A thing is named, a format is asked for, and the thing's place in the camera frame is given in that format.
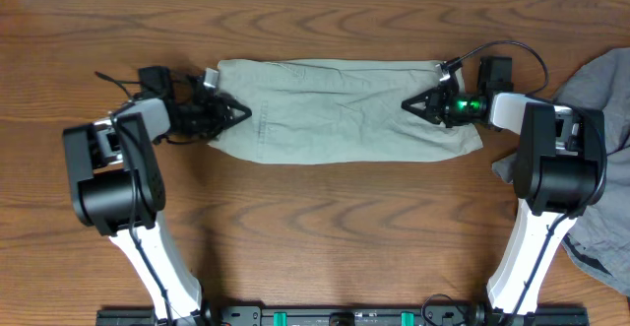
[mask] fabric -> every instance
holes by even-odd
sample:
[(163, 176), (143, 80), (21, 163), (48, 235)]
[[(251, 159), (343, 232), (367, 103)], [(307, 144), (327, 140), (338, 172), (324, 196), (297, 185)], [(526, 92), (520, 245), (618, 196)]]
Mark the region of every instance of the fabric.
[[(630, 295), (630, 48), (611, 50), (584, 66), (555, 100), (601, 109), (608, 153), (603, 195), (578, 219), (563, 245), (583, 271)], [(492, 169), (511, 182), (514, 160), (512, 155)]]
[(253, 114), (210, 145), (256, 163), (301, 164), (436, 162), (480, 149), (473, 125), (446, 129), (401, 109), (437, 85), (437, 64), (221, 61), (219, 91)]

